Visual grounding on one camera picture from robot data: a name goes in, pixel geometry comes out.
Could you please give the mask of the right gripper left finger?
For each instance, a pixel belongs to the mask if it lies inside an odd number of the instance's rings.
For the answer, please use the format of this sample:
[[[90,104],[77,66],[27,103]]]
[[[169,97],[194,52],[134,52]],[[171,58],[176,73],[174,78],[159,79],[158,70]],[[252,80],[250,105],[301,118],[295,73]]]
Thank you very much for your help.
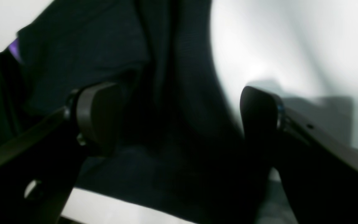
[[[0,224],[57,224],[88,156],[111,156],[121,122],[121,87],[72,91],[66,106],[0,146]]]

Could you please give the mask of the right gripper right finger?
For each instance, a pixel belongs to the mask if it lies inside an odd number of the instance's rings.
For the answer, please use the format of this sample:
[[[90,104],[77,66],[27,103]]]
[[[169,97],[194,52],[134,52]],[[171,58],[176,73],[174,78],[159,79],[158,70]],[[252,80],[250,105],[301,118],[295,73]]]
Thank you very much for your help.
[[[240,111],[248,223],[257,217],[275,168],[299,224],[358,224],[358,152],[269,91],[244,87]]]

